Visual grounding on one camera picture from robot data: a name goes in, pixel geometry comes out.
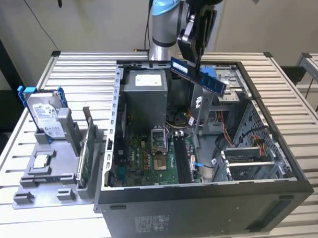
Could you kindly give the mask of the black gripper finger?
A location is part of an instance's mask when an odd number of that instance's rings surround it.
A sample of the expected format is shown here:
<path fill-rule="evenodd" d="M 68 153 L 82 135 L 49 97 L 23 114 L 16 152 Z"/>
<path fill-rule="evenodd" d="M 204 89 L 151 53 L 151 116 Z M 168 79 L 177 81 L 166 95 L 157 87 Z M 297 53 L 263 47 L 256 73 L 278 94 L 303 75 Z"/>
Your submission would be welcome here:
<path fill-rule="evenodd" d="M 197 53 L 196 70 L 199 70 L 201 57 L 204 54 L 205 48 L 208 45 L 215 20 L 217 17 L 217 11 L 215 6 L 203 7 L 198 11 L 195 16 L 195 37 L 196 45 L 195 50 Z"/>
<path fill-rule="evenodd" d="M 197 17 L 195 13 L 192 13 L 189 14 L 186 25 L 180 31 L 177 39 L 182 57 L 191 63 L 198 62 L 197 36 Z"/>

